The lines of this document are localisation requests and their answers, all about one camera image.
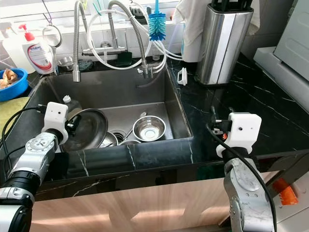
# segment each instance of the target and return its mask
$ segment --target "metal hose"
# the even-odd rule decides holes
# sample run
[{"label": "metal hose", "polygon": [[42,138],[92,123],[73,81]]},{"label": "metal hose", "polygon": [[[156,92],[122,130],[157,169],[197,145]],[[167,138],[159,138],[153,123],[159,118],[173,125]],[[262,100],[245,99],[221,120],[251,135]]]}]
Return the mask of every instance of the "metal hose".
[{"label": "metal hose", "polygon": [[[146,58],[145,58],[145,52],[144,52],[144,47],[143,47],[143,42],[141,40],[140,31],[139,31],[139,29],[137,27],[137,24],[136,24],[135,20],[134,20],[133,14],[131,13],[131,11],[125,5],[123,5],[120,1],[117,1],[117,0],[110,1],[110,3],[108,4],[108,8],[107,9],[111,10],[113,5],[119,6],[126,13],[126,15],[128,16],[128,18],[129,18],[129,20],[130,20],[130,22],[131,22],[131,24],[133,26],[133,29],[135,31],[135,34],[136,34],[136,37],[137,37],[137,41],[139,43],[140,56],[141,56],[141,64],[142,64],[142,66],[147,66]],[[114,29],[113,21],[112,21],[112,13],[108,13],[108,18],[109,18],[109,22],[110,22],[110,26],[111,26],[111,31],[112,31],[112,36],[113,36],[113,45],[115,46],[117,44],[117,41],[115,40],[116,36],[115,36],[115,29]]]},{"label": "metal hose", "polygon": [[78,67],[78,40],[79,40],[79,12],[82,14],[84,28],[87,32],[88,25],[82,3],[77,0],[74,7],[74,37],[73,37],[73,81],[80,82],[81,75]]}]

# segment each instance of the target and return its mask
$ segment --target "kitchen sink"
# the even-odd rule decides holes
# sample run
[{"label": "kitchen sink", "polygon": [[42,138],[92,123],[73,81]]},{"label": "kitchen sink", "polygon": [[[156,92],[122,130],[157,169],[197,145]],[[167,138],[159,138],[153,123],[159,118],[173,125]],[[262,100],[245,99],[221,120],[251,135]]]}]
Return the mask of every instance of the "kitchen sink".
[{"label": "kitchen sink", "polygon": [[[101,110],[107,117],[108,131],[120,141],[142,112],[164,120],[166,132],[160,140],[191,137],[182,105],[166,68],[154,74],[153,79],[144,79],[135,69],[84,72],[81,78],[81,82],[73,82],[71,73],[44,77],[30,94],[27,107],[48,102],[63,103],[63,97],[70,95],[80,102],[83,109]],[[22,146],[40,133],[43,118],[43,114],[35,111],[24,112],[8,136],[8,147]],[[128,139],[136,138],[131,133]]]}]

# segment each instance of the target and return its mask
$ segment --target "blue bowl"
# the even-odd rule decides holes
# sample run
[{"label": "blue bowl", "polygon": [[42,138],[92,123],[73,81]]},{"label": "blue bowl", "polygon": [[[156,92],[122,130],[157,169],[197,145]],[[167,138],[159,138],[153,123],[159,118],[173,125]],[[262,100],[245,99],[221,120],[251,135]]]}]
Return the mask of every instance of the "blue bowl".
[{"label": "blue bowl", "polygon": [[[0,102],[8,101],[16,98],[18,95],[22,94],[28,88],[28,73],[24,69],[11,69],[18,76],[18,81],[13,83],[11,86],[0,89]],[[4,70],[0,71],[0,79],[2,79]]]}]

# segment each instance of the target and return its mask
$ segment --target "wood grain panel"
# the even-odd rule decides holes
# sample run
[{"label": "wood grain panel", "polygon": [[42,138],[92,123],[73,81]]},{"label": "wood grain panel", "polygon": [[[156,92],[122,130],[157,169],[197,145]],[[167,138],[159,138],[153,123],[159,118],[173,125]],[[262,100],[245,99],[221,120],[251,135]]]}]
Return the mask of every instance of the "wood grain panel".
[{"label": "wood grain panel", "polygon": [[151,232],[218,224],[229,201],[220,178],[41,201],[32,214],[31,232]]}]

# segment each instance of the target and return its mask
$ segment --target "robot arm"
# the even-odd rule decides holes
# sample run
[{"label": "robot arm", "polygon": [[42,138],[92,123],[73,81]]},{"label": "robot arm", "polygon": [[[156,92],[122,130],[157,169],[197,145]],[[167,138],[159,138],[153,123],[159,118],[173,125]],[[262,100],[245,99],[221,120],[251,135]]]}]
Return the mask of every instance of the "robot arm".
[{"label": "robot arm", "polygon": [[42,133],[27,142],[24,154],[0,188],[1,232],[29,231],[35,194],[59,144],[68,139],[65,130],[67,111],[66,105],[48,103]]},{"label": "robot arm", "polygon": [[[249,154],[260,130],[261,118],[250,113],[230,113],[228,120],[216,120],[214,134],[227,132],[225,144],[238,151],[258,172]],[[273,217],[265,191],[252,171],[222,145],[217,155],[225,162],[224,188],[230,200],[233,232],[272,232]]]}]

